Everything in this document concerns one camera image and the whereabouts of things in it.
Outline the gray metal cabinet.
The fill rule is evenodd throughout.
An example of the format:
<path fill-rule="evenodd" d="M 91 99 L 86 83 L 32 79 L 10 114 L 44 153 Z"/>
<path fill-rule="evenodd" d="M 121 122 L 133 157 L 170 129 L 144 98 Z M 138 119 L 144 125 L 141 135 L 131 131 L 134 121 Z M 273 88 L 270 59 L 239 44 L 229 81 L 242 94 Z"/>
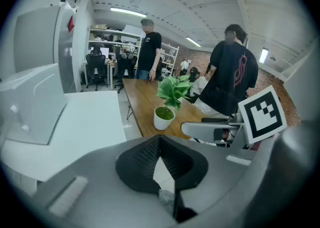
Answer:
<path fill-rule="evenodd" d="M 17 17 L 13 41 L 15 71 L 58 64 L 63 92 L 76 92 L 73 73 L 73 33 L 68 22 L 74 11 L 68 2 L 24 13 Z"/>

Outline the brown wooden table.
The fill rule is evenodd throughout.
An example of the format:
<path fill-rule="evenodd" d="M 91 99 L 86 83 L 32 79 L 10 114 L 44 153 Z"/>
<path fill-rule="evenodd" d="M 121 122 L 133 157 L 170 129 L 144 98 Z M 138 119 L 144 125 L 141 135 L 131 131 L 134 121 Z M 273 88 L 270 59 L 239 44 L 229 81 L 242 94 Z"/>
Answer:
<path fill-rule="evenodd" d="M 154 110 L 162 107 L 165 102 L 157 96 L 158 82 L 125 78 L 123 84 L 133 116 L 143 137 L 167 135 L 189 139 L 189 136 L 181 132 L 181 123 L 200 122 L 205 117 L 193 104 L 181 98 L 180 111 L 174 110 L 174 120 L 167 129 L 158 130 L 154 126 Z"/>

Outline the long ceiling light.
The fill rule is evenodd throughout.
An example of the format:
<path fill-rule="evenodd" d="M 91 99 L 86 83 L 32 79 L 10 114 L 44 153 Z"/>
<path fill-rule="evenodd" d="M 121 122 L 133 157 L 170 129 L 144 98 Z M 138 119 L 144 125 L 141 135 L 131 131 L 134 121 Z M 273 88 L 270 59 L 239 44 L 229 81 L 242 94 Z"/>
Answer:
<path fill-rule="evenodd" d="M 263 64 L 268 54 L 269 54 L 269 50 L 267 48 L 263 48 L 260 54 L 259 62 Z"/>
<path fill-rule="evenodd" d="M 191 42 L 192 44 L 194 44 L 197 47 L 201 47 L 201 45 L 199 43 L 197 43 L 196 41 L 194 41 L 192 38 L 190 37 L 186 37 L 186 40 L 188 40 L 189 42 Z"/>
<path fill-rule="evenodd" d="M 141 18 L 146 18 L 147 17 L 146 14 L 139 13 L 139 12 L 136 12 L 136 11 L 126 10 L 126 9 L 122 9 L 122 8 L 111 7 L 110 10 L 112 12 L 118 12 L 118 13 L 133 15 L 133 16 L 137 16 L 137 17 L 141 17 Z"/>

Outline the white box appliance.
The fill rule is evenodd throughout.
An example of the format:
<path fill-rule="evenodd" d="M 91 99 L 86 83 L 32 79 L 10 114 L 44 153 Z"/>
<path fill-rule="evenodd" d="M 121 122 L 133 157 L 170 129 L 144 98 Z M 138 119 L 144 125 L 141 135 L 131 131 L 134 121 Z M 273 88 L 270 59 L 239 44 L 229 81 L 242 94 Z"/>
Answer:
<path fill-rule="evenodd" d="M 48 145 L 66 104 L 58 64 L 10 76 L 0 83 L 0 147 L 6 140 Z"/>

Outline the green plant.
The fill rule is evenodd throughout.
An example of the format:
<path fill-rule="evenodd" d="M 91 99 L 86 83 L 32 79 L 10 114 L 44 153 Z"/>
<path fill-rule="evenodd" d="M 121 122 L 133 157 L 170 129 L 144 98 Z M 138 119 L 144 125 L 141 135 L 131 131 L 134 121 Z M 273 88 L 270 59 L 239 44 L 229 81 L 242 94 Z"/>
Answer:
<path fill-rule="evenodd" d="M 158 82 L 156 96 L 164 100 L 163 106 L 154 109 L 154 127 L 159 131 L 166 130 L 176 117 L 174 110 L 181 109 L 180 99 L 189 99 L 188 92 L 192 87 L 189 75 L 178 78 L 173 76 L 163 77 Z"/>

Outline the computer monitor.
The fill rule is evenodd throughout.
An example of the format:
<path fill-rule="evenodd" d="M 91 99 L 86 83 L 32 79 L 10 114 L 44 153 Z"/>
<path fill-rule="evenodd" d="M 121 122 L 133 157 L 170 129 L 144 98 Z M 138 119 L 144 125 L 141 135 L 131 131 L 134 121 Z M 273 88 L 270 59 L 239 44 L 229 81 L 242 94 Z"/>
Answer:
<path fill-rule="evenodd" d="M 106 58 L 109 56 L 109 48 L 94 46 L 90 48 L 90 54 L 92 55 L 103 55 Z"/>

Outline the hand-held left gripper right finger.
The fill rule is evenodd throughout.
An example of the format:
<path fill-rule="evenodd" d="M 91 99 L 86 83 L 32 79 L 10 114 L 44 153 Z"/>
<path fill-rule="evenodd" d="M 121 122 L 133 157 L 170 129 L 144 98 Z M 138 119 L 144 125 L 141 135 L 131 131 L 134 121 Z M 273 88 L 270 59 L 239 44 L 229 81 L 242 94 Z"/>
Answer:
<path fill-rule="evenodd" d="M 239 189 L 257 152 L 222 148 L 174 136 L 159 138 L 163 162 L 175 182 L 175 206 L 161 228 L 242 228 L 253 193 Z"/>

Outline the white shelf unit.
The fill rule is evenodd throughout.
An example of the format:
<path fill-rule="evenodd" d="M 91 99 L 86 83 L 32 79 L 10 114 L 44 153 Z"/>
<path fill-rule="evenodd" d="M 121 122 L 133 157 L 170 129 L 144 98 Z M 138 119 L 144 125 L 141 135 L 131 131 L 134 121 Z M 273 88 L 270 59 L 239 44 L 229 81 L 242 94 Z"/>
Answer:
<path fill-rule="evenodd" d="M 133 53 L 138 56 L 144 33 L 134 34 L 114 29 L 90 28 L 87 32 L 87 53 L 90 54 L 91 47 L 98 46 L 109 48 L 109 55 L 117 55 L 122 46 L 134 48 Z"/>
<path fill-rule="evenodd" d="M 175 63 L 177 60 L 177 56 L 179 53 L 180 47 L 175 47 L 170 44 L 161 43 L 161 60 L 162 60 L 162 68 L 161 73 L 163 76 L 171 76 L 175 69 Z"/>

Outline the white table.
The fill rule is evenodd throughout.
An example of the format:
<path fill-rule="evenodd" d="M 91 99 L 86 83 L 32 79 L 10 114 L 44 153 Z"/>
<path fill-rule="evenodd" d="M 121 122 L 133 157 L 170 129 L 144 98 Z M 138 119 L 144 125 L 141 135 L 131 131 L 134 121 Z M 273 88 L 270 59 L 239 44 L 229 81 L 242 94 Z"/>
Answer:
<path fill-rule="evenodd" d="M 114 90 L 69 93 L 48 145 L 7 140 L 0 161 L 45 182 L 82 156 L 126 141 Z"/>

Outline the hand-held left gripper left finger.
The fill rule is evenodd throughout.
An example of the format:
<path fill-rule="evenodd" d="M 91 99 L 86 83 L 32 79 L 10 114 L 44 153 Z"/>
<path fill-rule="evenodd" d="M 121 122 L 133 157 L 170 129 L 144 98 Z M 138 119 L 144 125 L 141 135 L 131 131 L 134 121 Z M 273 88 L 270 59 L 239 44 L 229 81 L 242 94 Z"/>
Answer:
<path fill-rule="evenodd" d="M 116 172 L 118 156 L 141 137 L 91 151 L 38 188 L 28 207 L 48 228 L 168 228 L 175 219 L 155 194 L 137 192 Z"/>

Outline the black office chair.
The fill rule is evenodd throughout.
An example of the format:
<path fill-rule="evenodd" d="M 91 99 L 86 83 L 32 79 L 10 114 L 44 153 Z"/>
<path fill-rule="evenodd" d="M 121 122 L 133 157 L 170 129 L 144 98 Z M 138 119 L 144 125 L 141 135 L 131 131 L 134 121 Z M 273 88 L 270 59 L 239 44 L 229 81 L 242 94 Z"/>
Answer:
<path fill-rule="evenodd" d="M 90 54 L 86 55 L 87 69 L 86 69 L 86 88 L 95 86 L 95 91 L 98 86 L 108 86 L 106 83 L 106 69 L 105 61 L 106 56 L 100 50 L 94 48 Z"/>
<path fill-rule="evenodd" d="M 127 76 L 129 79 L 135 78 L 135 66 L 137 63 L 138 57 L 133 53 L 126 54 L 122 53 L 117 56 L 117 73 L 118 82 L 115 83 L 114 87 L 118 88 L 117 93 L 124 88 L 123 79 L 125 78 L 125 72 L 127 71 Z"/>

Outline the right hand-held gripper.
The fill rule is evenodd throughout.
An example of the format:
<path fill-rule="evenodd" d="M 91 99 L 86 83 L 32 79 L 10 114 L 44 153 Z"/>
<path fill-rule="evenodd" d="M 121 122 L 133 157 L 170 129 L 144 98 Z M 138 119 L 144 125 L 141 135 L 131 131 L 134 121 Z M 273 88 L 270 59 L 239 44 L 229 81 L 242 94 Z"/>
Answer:
<path fill-rule="evenodd" d="M 287 128 L 287 120 L 279 97 L 273 86 L 238 103 L 248 145 L 263 141 Z M 180 130 L 188 137 L 208 143 L 232 142 L 238 124 L 228 122 L 183 122 Z"/>

